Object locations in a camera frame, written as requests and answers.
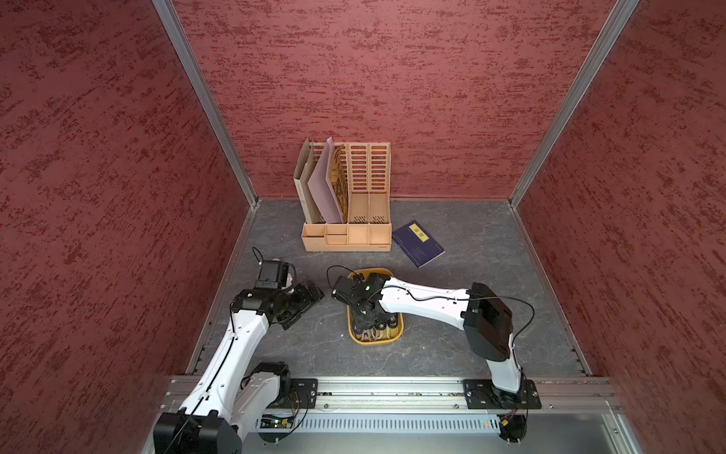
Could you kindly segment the aluminium front rail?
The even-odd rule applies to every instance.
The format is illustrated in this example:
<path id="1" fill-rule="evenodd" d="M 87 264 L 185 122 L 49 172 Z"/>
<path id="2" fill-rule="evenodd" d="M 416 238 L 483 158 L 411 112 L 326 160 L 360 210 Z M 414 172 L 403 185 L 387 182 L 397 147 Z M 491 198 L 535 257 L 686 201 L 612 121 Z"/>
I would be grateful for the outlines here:
<path id="1" fill-rule="evenodd" d="M 609 378 L 533 378 L 543 414 L 621 414 Z M 484 398 L 463 378 L 329 376 L 306 386 L 317 412 L 463 414 L 486 412 Z"/>

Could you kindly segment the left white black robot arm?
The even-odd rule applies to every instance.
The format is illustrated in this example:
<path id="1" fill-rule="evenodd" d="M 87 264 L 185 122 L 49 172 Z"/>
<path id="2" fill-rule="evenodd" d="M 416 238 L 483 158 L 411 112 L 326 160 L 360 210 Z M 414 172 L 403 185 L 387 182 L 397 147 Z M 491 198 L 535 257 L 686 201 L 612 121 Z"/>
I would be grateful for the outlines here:
<path id="1" fill-rule="evenodd" d="M 153 429 L 157 453 L 239 453 L 247 435 L 267 421 L 270 406 L 289 409 L 290 435 L 317 403 L 317 382 L 294 384 L 283 362 L 249 367 L 273 325 L 288 329 L 323 299 L 311 281 L 290 289 L 244 289 L 230 304 L 225 337 L 177 412 L 164 412 Z"/>

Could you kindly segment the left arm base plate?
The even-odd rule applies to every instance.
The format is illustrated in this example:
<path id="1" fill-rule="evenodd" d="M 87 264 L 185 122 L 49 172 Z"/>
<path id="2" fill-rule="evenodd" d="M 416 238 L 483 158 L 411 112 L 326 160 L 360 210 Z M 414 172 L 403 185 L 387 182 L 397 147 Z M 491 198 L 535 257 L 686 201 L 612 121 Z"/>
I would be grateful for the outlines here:
<path id="1" fill-rule="evenodd" d="M 314 409 L 317 404 L 319 380 L 317 378 L 287 378 L 282 381 L 277 400 L 272 408 L 288 410 Z"/>

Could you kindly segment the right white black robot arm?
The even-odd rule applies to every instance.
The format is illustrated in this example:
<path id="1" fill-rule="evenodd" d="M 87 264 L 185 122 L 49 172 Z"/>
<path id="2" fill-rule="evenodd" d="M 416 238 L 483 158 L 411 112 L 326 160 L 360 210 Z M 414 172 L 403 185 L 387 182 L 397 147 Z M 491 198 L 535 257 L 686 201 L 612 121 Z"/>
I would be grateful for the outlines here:
<path id="1" fill-rule="evenodd" d="M 480 283 L 470 289 L 440 289 L 408 283 L 389 274 L 340 277 L 332 296 L 346 304 L 349 329 L 359 342 L 377 342 L 401 332 L 404 314 L 451 325 L 465 334 L 470 349 L 485 359 L 492 387 L 506 396 L 522 391 L 524 373 L 514 354 L 512 311 Z"/>

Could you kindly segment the yellow storage tray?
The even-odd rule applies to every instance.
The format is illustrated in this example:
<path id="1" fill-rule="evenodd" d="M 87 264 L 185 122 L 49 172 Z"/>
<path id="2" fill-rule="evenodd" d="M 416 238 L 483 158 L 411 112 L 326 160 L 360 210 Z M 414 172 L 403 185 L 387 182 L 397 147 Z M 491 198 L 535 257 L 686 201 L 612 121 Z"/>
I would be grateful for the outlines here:
<path id="1" fill-rule="evenodd" d="M 379 301 L 380 296 L 376 296 L 368 302 L 365 314 L 355 312 L 349 306 L 346 308 L 348 334 L 359 345 L 392 344 L 399 340 L 405 331 L 403 314 L 393 314 L 383 310 Z"/>

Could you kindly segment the purple folder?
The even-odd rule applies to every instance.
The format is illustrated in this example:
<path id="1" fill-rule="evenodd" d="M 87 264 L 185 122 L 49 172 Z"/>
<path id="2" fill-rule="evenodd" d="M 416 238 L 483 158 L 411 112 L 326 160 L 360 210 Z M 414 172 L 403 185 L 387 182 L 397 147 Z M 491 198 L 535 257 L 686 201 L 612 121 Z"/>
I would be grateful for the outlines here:
<path id="1" fill-rule="evenodd" d="M 329 171 L 334 164 L 332 161 L 334 150 L 334 139 L 329 137 L 324 143 L 323 152 L 308 180 L 312 200 L 320 212 L 321 219 L 328 224 L 343 223 L 340 203 L 329 176 Z"/>

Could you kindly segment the dark blue notebook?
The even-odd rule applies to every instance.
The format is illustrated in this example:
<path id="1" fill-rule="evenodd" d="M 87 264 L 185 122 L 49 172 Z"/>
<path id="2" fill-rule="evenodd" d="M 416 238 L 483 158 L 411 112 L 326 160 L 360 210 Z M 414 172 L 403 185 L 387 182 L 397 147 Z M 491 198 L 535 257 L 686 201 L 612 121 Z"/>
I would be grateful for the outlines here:
<path id="1" fill-rule="evenodd" d="M 408 222 L 394 230 L 391 236 L 417 268 L 445 253 L 444 247 L 418 221 Z"/>

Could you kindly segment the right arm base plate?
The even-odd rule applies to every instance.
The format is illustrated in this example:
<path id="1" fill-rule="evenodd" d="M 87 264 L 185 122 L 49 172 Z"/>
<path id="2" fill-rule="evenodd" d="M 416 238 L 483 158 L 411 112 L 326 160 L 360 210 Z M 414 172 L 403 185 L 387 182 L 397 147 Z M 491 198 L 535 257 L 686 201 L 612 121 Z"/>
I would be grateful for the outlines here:
<path id="1" fill-rule="evenodd" d="M 490 379 L 465 379 L 463 395 L 468 410 L 541 410 L 542 402 L 533 380 L 523 379 L 518 392 L 497 389 Z"/>

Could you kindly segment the wooden desk file organizer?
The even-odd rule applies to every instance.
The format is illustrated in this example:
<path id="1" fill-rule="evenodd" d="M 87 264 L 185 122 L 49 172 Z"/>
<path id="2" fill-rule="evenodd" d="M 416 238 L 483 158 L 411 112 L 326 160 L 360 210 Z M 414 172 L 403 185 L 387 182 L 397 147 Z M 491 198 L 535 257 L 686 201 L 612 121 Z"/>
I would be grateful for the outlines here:
<path id="1" fill-rule="evenodd" d="M 324 142 L 313 142 L 317 164 Z M 391 249 L 391 145 L 335 142 L 329 171 L 343 215 L 340 224 L 302 227 L 309 252 L 388 252 Z"/>

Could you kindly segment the beige cardboard folder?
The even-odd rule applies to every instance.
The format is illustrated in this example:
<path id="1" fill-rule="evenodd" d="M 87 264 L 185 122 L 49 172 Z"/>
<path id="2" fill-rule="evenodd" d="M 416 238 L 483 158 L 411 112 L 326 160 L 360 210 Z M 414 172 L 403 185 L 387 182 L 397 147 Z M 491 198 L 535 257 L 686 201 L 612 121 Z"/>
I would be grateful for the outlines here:
<path id="1" fill-rule="evenodd" d="M 309 181 L 315 169 L 315 154 L 313 143 L 306 139 L 302 144 L 296 168 L 293 174 L 293 183 L 296 187 L 299 201 L 302 206 L 302 213 L 308 224 L 323 223 L 323 217 L 320 210 L 314 202 L 312 193 L 309 188 Z"/>

